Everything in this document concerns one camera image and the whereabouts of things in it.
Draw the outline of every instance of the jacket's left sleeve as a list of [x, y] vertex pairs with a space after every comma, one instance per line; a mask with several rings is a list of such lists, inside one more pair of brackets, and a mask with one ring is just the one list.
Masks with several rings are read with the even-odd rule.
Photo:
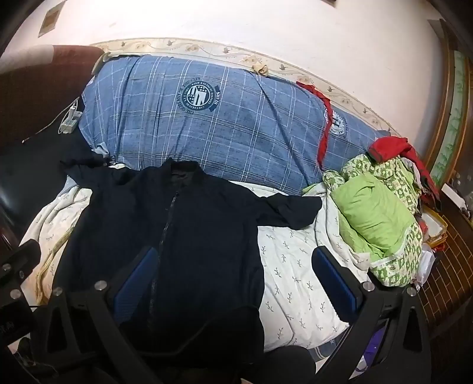
[[322, 207], [318, 196], [284, 196], [280, 193], [270, 197], [257, 197], [250, 204], [259, 226], [289, 227], [302, 229], [311, 225]]

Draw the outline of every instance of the circular logo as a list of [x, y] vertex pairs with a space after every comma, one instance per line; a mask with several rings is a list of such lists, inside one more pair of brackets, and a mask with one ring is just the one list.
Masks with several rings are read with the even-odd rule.
[[[325, 123], [328, 123], [328, 112], [325, 109], [324, 112]], [[341, 136], [345, 133], [346, 122], [343, 117], [340, 116], [339, 113], [333, 111], [333, 123], [330, 127], [330, 132], [334, 135]]]
[[215, 102], [214, 88], [202, 80], [194, 80], [187, 84], [181, 92], [181, 103], [191, 111], [209, 108]]

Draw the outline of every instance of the green patterned blanket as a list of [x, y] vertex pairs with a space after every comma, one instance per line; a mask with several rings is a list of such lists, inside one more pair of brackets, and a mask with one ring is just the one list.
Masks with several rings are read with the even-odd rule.
[[412, 215], [420, 190], [395, 157], [372, 164], [366, 155], [350, 160], [323, 180], [339, 209], [340, 235], [355, 252], [370, 254], [370, 270], [385, 286], [414, 278], [422, 232]]

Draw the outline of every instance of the brown tiled surface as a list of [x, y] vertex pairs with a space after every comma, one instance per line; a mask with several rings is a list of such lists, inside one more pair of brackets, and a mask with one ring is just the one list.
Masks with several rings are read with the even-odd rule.
[[[435, 335], [436, 327], [448, 321], [472, 295], [473, 286], [473, 254], [471, 246], [468, 247], [464, 241], [464, 238], [473, 237], [473, 228], [462, 225], [463, 233], [460, 235], [448, 217], [443, 216], [443, 219], [448, 224], [447, 247], [444, 252], [438, 253], [439, 262], [432, 268], [431, 275], [420, 290], [420, 300], [431, 335]], [[453, 361], [457, 346], [465, 335], [463, 323], [464, 319], [461, 319], [431, 339], [433, 377], [443, 372]]]

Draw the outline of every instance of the brown leather chair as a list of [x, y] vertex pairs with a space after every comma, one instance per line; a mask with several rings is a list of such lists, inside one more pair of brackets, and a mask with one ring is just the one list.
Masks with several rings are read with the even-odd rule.
[[63, 187], [59, 160], [90, 150], [79, 130], [57, 134], [63, 113], [37, 132], [80, 96], [102, 54], [96, 47], [40, 45], [0, 59], [0, 233], [10, 249]]

